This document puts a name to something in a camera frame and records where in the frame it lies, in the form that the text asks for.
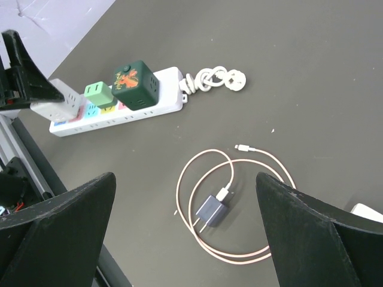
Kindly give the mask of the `small dark blue charger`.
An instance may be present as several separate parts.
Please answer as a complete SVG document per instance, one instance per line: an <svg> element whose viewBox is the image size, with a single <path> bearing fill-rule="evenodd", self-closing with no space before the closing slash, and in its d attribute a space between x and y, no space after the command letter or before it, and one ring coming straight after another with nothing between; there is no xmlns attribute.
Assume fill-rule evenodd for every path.
<svg viewBox="0 0 383 287"><path fill-rule="evenodd" d="M199 221L203 222L199 233L202 233L207 227L218 227L228 213L229 208L226 205L226 197L222 195L210 195L206 198L195 215Z"/></svg>

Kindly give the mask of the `white cube plug adapter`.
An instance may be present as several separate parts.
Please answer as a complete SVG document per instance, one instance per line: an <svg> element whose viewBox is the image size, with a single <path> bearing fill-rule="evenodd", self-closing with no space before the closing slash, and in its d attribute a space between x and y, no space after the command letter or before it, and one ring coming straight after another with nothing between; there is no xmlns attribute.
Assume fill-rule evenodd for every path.
<svg viewBox="0 0 383 287"><path fill-rule="evenodd" d="M63 94L64 101L32 103L30 109L55 123L76 118L83 100L81 95L60 79L53 79L50 83Z"/></svg>

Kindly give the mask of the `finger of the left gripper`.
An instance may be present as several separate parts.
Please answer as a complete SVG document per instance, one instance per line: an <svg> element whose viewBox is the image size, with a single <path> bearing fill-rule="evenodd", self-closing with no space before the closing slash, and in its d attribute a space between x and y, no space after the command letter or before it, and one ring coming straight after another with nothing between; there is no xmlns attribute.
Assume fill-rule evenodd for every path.
<svg viewBox="0 0 383 287"><path fill-rule="evenodd" d="M37 68L19 33L1 33L10 60L10 68L1 65L1 103L61 103L64 95Z"/></svg>

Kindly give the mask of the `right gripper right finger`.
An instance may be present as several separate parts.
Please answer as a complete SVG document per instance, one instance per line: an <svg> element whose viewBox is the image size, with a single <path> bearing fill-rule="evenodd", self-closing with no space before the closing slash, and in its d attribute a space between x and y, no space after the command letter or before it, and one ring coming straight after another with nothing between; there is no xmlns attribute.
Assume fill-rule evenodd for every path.
<svg viewBox="0 0 383 287"><path fill-rule="evenodd" d="M382 286L382 223L264 172L256 193L280 286Z"/></svg>

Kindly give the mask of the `dark green plug adapter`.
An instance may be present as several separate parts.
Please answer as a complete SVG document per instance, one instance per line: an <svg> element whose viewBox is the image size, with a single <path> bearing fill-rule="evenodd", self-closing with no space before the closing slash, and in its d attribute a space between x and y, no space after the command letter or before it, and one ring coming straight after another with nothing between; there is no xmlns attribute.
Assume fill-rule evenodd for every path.
<svg viewBox="0 0 383 287"><path fill-rule="evenodd" d="M159 80L142 60L125 64L114 71L112 94L132 111L159 102Z"/></svg>

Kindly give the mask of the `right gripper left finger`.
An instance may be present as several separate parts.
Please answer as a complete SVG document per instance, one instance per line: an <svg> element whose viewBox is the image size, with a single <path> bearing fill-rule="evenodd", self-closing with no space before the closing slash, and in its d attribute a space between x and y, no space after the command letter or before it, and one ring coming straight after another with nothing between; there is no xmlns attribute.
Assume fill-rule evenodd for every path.
<svg viewBox="0 0 383 287"><path fill-rule="evenodd" d="M116 177L104 173L1 217L1 286L91 286Z"/></svg>

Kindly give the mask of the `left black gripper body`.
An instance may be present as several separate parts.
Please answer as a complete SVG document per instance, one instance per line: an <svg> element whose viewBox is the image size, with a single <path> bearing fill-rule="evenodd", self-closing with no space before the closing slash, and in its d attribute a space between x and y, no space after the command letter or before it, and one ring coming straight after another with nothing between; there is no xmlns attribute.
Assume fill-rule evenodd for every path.
<svg viewBox="0 0 383 287"><path fill-rule="evenodd" d="M32 101L30 57L19 55L17 62L5 69L1 59L1 110L29 109Z"/></svg>

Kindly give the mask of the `light green plug adapter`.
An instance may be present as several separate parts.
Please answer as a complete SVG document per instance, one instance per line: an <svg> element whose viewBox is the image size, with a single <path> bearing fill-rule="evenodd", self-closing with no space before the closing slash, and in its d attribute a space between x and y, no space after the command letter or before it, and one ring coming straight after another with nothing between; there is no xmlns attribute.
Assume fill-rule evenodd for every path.
<svg viewBox="0 0 383 287"><path fill-rule="evenodd" d="M109 108L117 104L111 88L103 81L89 84L84 89L84 97L100 109Z"/></svg>

